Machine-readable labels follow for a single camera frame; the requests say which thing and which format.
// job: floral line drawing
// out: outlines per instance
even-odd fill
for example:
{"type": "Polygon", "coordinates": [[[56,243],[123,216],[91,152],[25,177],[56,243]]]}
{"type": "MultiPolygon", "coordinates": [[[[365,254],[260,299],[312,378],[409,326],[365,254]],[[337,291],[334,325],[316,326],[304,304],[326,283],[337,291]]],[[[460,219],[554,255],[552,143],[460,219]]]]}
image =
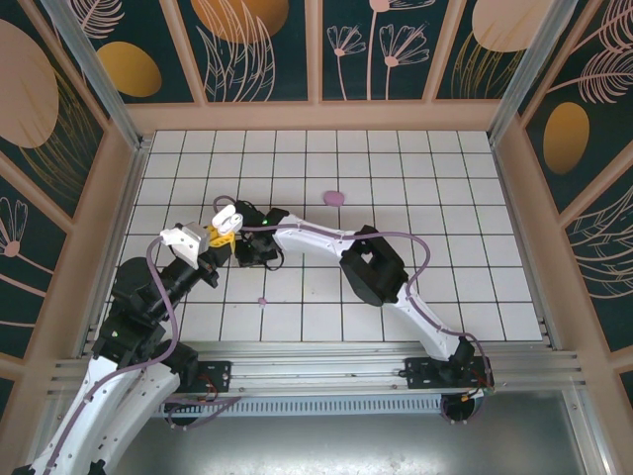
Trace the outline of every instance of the floral line drawing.
{"type": "MultiPolygon", "coordinates": [[[[19,259],[22,259],[28,264],[34,266],[36,269],[52,275],[52,270],[33,262],[20,253],[20,243],[24,235],[24,230],[27,226],[28,216],[29,207],[22,201],[16,200],[15,206],[12,210],[9,199],[5,196],[0,198],[0,257],[18,257],[19,259]]],[[[3,274],[0,274],[0,280],[40,297],[44,297],[46,295],[46,292],[38,290],[3,274]]]]}
{"type": "Polygon", "coordinates": [[[356,54],[367,49],[366,44],[361,43],[362,36],[356,27],[342,27],[340,32],[337,27],[329,27],[327,29],[327,38],[336,55],[336,63],[338,65],[338,81],[340,82],[340,91],[343,94],[343,100],[347,100],[345,94],[345,84],[343,82],[343,72],[340,65],[340,59],[349,54],[356,54]]]}
{"type": "Polygon", "coordinates": [[[598,36],[604,50],[597,52],[581,76],[547,90],[547,94],[578,84],[581,98],[593,104],[615,104],[633,86],[633,0],[610,0],[600,28],[579,42],[571,53],[598,36]]]}
{"type": "Polygon", "coordinates": [[[610,206],[576,218],[568,237],[593,298],[633,294],[633,187],[610,206]]]}
{"type": "Polygon", "coordinates": [[[225,22],[208,0],[199,3],[208,25],[217,32],[209,37],[196,27],[207,52],[203,85],[212,102],[252,102],[260,94],[266,94],[263,101],[267,101],[275,87],[275,53],[264,23],[253,19],[243,3],[240,15],[227,0],[219,0],[225,22]]]}
{"type": "Polygon", "coordinates": [[[418,28],[401,27],[395,37],[394,25],[380,29],[380,46],[387,66],[385,100],[389,100],[389,80],[392,68],[428,60],[429,50],[422,48],[426,44],[424,28],[425,25],[418,28]]]}
{"type": "Polygon", "coordinates": [[[435,0],[369,0],[369,6],[374,13],[369,29],[369,47],[367,53],[367,100],[372,100],[372,52],[374,48],[374,35],[376,32],[376,20],[379,13],[390,10],[414,10],[433,5],[435,0]]]}

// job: white tile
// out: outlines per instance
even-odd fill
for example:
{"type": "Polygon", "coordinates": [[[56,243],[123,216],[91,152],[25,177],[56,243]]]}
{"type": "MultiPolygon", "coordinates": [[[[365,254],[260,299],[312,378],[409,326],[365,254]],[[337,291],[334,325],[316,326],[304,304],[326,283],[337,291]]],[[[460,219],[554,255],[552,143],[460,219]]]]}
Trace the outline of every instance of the white tile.
{"type": "Polygon", "coordinates": [[[367,131],[338,131],[338,151],[367,151],[367,131]]]}
{"type": "Polygon", "coordinates": [[[304,341],[341,341],[340,304],[304,305],[304,341]]]}
{"type": "Polygon", "coordinates": [[[360,231],[363,226],[374,226],[374,210],[371,206],[342,206],[340,226],[344,230],[360,231]]]}
{"type": "Polygon", "coordinates": [[[419,329],[401,313],[385,309],[383,324],[385,341],[417,341],[419,329]]]}
{"type": "Polygon", "coordinates": [[[378,231],[409,233],[407,208],[400,206],[375,206],[374,217],[378,231]]]}
{"type": "Polygon", "coordinates": [[[137,205],[168,205],[173,179],[149,178],[142,180],[140,193],[136,199],[137,205]]]}
{"type": "Polygon", "coordinates": [[[505,340],[497,304],[460,304],[460,307],[466,332],[479,340],[505,340]]]}
{"type": "Polygon", "coordinates": [[[442,178],[437,180],[439,199],[442,205],[472,205],[473,196],[468,180],[459,178],[442,178]]]}
{"type": "Polygon", "coordinates": [[[240,200],[250,201],[253,205],[270,204],[270,188],[273,182],[270,178],[242,178],[239,182],[240,200]]]}
{"type": "Polygon", "coordinates": [[[461,153],[434,153],[433,164],[438,178],[466,177],[464,158],[461,153]]]}
{"type": "Polygon", "coordinates": [[[390,151],[398,153],[398,134],[396,131],[369,131],[369,151],[390,151]]]}
{"type": "Polygon", "coordinates": [[[210,178],[208,179],[207,192],[205,193],[205,205],[213,204],[214,200],[221,195],[237,198],[238,185],[239,185],[239,180],[237,178],[210,178]]]}
{"type": "Polygon", "coordinates": [[[433,313],[454,332],[463,332],[461,312],[458,304],[429,304],[433,313]]]}
{"type": "Polygon", "coordinates": [[[476,205],[504,205],[505,199],[498,180],[477,178],[469,180],[476,205]]]}
{"type": "Polygon", "coordinates": [[[215,289],[206,282],[199,282],[187,295],[187,303],[192,302],[223,302],[226,289],[226,268],[220,267],[218,272],[218,287],[215,289]]]}
{"type": "Polygon", "coordinates": [[[256,304],[264,296],[264,272],[260,267],[232,268],[228,272],[226,301],[256,304]]]}
{"type": "Polygon", "coordinates": [[[508,340],[543,339],[532,304],[498,304],[508,340]]]}
{"type": "Polygon", "coordinates": [[[495,160],[490,153],[464,153],[470,178],[497,178],[495,160]]]}
{"type": "Polygon", "coordinates": [[[306,131],[277,131],[275,151],[306,151],[306,131]]]}
{"type": "Polygon", "coordinates": [[[306,204],[323,205],[323,194],[326,191],[337,191],[337,189],[338,181],[336,178],[307,178],[306,204]]]}
{"type": "Polygon", "coordinates": [[[273,205],[300,205],[305,203],[304,180],[275,178],[273,180],[273,205]]]}
{"type": "Polygon", "coordinates": [[[306,221],[327,228],[338,229],[338,208],[331,206],[306,206],[306,221]]]}
{"type": "Polygon", "coordinates": [[[339,269],[305,269],[304,302],[340,302],[339,269]]]}
{"type": "Polygon", "coordinates": [[[171,194],[172,205],[202,205],[205,199],[207,180],[204,178],[183,178],[176,180],[171,194]]]}
{"type": "Polygon", "coordinates": [[[403,176],[399,153],[370,153],[369,164],[373,178],[402,178],[403,176]]]}
{"type": "Polygon", "coordinates": [[[478,206],[477,216],[485,235],[513,234],[512,223],[505,206],[478,206]]]}
{"type": "Polygon", "coordinates": [[[308,153],[306,166],[308,177],[336,177],[338,175],[336,153],[308,153]]]}
{"type": "Polygon", "coordinates": [[[364,304],[343,305],[343,339],[345,341],[382,341],[381,309],[364,304]]]}
{"type": "Polygon", "coordinates": [[[173,178],[176,176],[180,155],[177,153],[153,153],[147,161],[145,178],[173,178]]]}
{"type": "Polygon", "coordinates": [[[479,222],[474,206],[444,206],[444,222],[449,235],[478,235],[479,222]]]}
{"type": "Polygon", "coordinates": [[[424,269],[417,279],[417,285],[424,302],[457,302],[453,271],[450,268],[424,269]]]}
{"type": "Polygon", "coordinates": [[[167,228],[174,228],[176,223],[188,225],[189,223],[200,224],[202,206],[170,206],[167,213],[167,228]]]}
{"type": "MultiPolygon", "coordinates": [[[[430,267],[447,267],[451,265],[451,258],[448,253],[448,242],[445,235],[436,236],[419,236],[431,250],[431,260],[428,265],[430,267]]],[[[413,255],[415,256],[415,265],[420,266],[426,258],[424,247],[418,243],[413,243],[413,255]]]]}
{"type": "Polygon", "coordinates": [[[131,235],[158,235],[165,225],[166,206],[136,206],[129,233],[131,235]]]}
{"type": "Polygon", "coordinates": [[[211,153],[214,149],[216,131],[187,131],[183,153],[211,153]]]}
{"type": "Polygon", "coordinates": [[[218,341],[222,310],[222,304],[192,304],[187,300],[181,341],[218,341]]]}
{"type": "Polygon", "coordinates": [[[448,247],[455,267],[488,265],[481,236],[449,236],[448,247]]]}
{"type": "Polygon", "coordinates": [[[264,307],[262,341],[301,341],[300,304],[267,304],[264,307]]]}
{"type": "Polygon", "coordinates": [[[264,298],[268,302],[301,302],[303,269],[281,268],[266,272],[264,298]]]}
{"type": "Polygon", "coordinates": [[[407,203],[409,205],[439,205],[435,180],[427,178],[405,178],[407,203]]]}
{"type": "Polygon", "coordinates": [[[484,236],[490,266],[522,264],[514,236],[484,236]]]}
{"type": "Polygon", "coordinates": [[[185,131],[157,131],[154,143],[151,146],[152,153],[180,153],[182,143],[185,140],[185,131]]]}
{"type": "Polygon", "coordinates": [[[369,153],[340,153],[338,175],[350,178],[369,176],[369,153]]]}
{"type": "MultiPolygon", "coordinates": [[[[147,247],[151,244],[156,236],[142,236],[142,235],[130,235],[126,237],[126,243],[124,244],[123,254],[121,256],[121,263],[132,259],[133,257],[145,257],[147,253],[147,247]]],[[[154,249],[153,255],[156,256],[157,249],[154,249]]]]}
{"type": "Polygon", "coordinates": [[[435,170],[430,153],[403,153],[405,178],[434,178],[435,170]]]}
{"type": "Polygon", "coordinates": [[[488,268],[456,267],[453,271],[460,302],[495,301],[495,290],[488,268]]]}
{"type": "Polygon", "coordinates": [[[372,178],[372,194],[377,205],[403,205],[407,201],[401,178],[372,178]]]}
{"type": "Polygon", "coordinates": [[[216,142],[214,144],[214,152],[244,151],[244,137],[245,131],[217,131],[216,142]]]}
{"type": "Polygon", "coordinates": [[[259,304],[225,304],[222,341],[259,341],[261,332],[259,304]]]}
{"type": "Polygon", "coordinates": [[[248,131],[244,152],[275,151],[275,131],[248,131]]]}
{"type": "Polygon", "coordinates": [[[336,131],[308,131],[308,151],[336,151],[336,131]]]}
{"type": "Polygon", "coordinates": [[[443,235],[444,220],[439,206],[409,206],[411,232],[415,235],[443,235]]]}
{"type": "Polygon", "coordinates": [[[207,178],[210,153],[183,153],[178,164],[178,178],[207,178]]]}
{"type": "Polygon", "coordinates": [[[459,142],[464,152],[490,153],[488,136],[481,131],[459,131],[459,142]]]}
{"type": "Polygon", "coordinates": [[[398,131],[401,152],[429,152],[426,131],[398,131]]]}
{"type": "Polygon", "coordinates": [[[306,176],[305,153],[277,153],[275,154],[275,177],[304,177],[306,176]]]}
{"type": "Polygon", "coordinates": [[[272,153],[245,153],[241,161],[241,177],[257,178],[273,176],[272,153]]]}
{"type": "Polygon", "coordinates": [[[214,153],[211,156],[210,178],[238,178],[241,153],[214,153]]]}
{"type": "Polygon", "coordinates": [[[346,205],[371,205],[372,188],[368,178],[340,178],[338,191],[345,195],[346,205]]]}
{"type": "Polygon", "coordinates": [[[428,140],[433,152],[460,152],[457,132],[454,131],[428,131],[428,140]]]}
{"type": "Polygon", "coordinates": [[[521,267],[493,267],[491,269],[497,299],[500,302],[530,302],[525,272],[521,267]]]}

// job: black bracket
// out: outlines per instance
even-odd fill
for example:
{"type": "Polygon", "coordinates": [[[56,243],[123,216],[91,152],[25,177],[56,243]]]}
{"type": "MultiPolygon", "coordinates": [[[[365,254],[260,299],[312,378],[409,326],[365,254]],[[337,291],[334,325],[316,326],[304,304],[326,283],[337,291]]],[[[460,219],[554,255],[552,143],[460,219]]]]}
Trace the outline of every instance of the black bracket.
{"type": "MultiPolygon", "coordinates": [[[[486,367],[482,356],[474,356],[464,367],[464,371],[452,382],[447,382],[440,375],[441,365],[441,361],[429,357],[407,358],[405,369],[400,370],[398,375],[407,379],[409,389],[476,388],[481,385],[478,375],[486,379],[486,367]]],[[[491,386],[494,385],[495,379],[491,373],[491,386]]]]}
{"type": "Polygon", "coordinates": [[[219,393],[227,393],[230,386],[230,370],[232,363],[230,361],[198,361],[198,375],[192,381],[191,385],[181,385],[176,393],[182,394],[206,394],[209,390],[207,385],[209,380],[219,393]]]}

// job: flower illustration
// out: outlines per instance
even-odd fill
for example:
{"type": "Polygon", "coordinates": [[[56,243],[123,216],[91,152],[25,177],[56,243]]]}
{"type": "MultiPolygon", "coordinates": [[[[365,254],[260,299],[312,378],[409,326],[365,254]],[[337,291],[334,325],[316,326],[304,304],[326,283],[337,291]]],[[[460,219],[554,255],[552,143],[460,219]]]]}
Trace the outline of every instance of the flower illustration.
{"type": "Polygon", "coordinates": [[[380,29],[380,46],[387,66],[385,99],[389,99],[389,79],[393,67],[428,60],[428,48],[424,48],[426,44],[424,27],[424,25],[418,28],[402,27],[395,37],[394,25],[380,29]]]}
{"type": "Polygon", "coordinates": [[[338,80],[340,82],[340,90],[343,93],[343,100],[347,100],[345,94],[345,84],[343,83],[343,72],[340,67],[340,59],[348,54],[356,54],[367,49],[365,42],[361,42],[362,36],[358,31],[358,27],[342,27],[340,32],[337,27],[329,27],[327,29],[327,38],[336,54],[336,62],[338,64],[338,80]]]}
{"type": "Polygon", "coordinates": [[[27,225],[29,208],[20,200],[16,201],[14,210],[11,210],[9,200],[3,196],[0,198],[0,250],[1,255],[15,257],[20,253],[20,241],[27,225]]]}

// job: yellow oval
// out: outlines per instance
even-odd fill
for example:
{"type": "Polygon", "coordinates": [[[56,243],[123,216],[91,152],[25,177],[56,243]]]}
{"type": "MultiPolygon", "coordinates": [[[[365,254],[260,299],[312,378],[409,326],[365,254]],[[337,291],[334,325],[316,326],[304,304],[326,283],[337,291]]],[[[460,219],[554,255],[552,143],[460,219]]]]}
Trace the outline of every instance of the yellow oval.
{"type": "Polygon", "coordinates": [[[120,92],[133,97],[148,97],[160,90],[160,69],[139,47],[113,42],[100,47],[97,55],[120,92]]]}
{"type": "Polygon", "coordinates": [[[250,27],[242,2],[255,28],[259,18],[270,37],[279,32],[288,19],[288,0],[191,0],[191,5],[200,21],[217,37],[231,43],[259,42],[262,35],[250,27]]]}
{"type": "Polygon", "coordinates": [[[560,104],[545,126],[545,163],[559,175],[572,171],[583,157],[588,140],[589,117],[585,109],[573,102],[560,104]]]}
{"type": "Polygon", "coordinates": [[[526,49],[541,26],[552,0],[478,0],[473,10],[473,36],[485,49],[526,49]]]}
{"type": "Polygon", "coordinates": [[[4,20],[0,58],[0,137],[17,146],[40,146],[57,124],[55,70],[29,35],[4,20]]]}

